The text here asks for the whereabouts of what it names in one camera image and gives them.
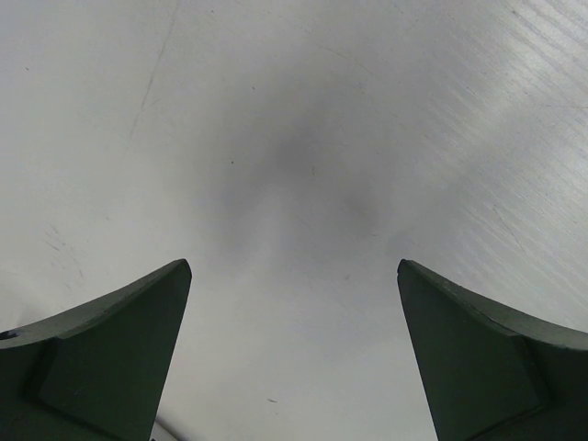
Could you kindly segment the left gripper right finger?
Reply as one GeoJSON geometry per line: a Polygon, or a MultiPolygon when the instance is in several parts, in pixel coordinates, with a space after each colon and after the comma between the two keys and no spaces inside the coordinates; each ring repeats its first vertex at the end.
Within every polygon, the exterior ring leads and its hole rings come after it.
{"type": "Polygon", "coordinates": [[[587,335],[412,260],[398,287],[440,440],[584,440],[587,335]]]}

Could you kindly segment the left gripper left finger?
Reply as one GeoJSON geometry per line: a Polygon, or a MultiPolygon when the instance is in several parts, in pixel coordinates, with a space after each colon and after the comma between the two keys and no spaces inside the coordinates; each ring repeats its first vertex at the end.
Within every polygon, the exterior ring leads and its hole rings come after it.
{"type": "Polygon", "coordinates": [[[150,439],[190,283],[190,266],[178,259],[2,332],[2,439],[150,439]]]}

